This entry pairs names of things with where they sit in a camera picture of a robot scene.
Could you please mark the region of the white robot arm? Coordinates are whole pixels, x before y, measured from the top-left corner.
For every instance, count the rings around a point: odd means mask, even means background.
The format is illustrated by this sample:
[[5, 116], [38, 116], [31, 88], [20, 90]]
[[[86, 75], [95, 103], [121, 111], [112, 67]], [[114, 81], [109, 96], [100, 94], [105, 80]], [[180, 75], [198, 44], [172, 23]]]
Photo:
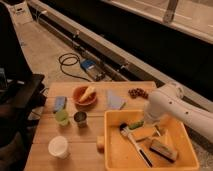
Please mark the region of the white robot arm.
[[148, 95], [148, 103], [144, 106], [146, 123], [155, 123], [161, 116], [169, 113], [203, 136], [213, 137], [213, 113], [195, 107], [182, 100], [183, 87], [172, 82], [155, 89]]

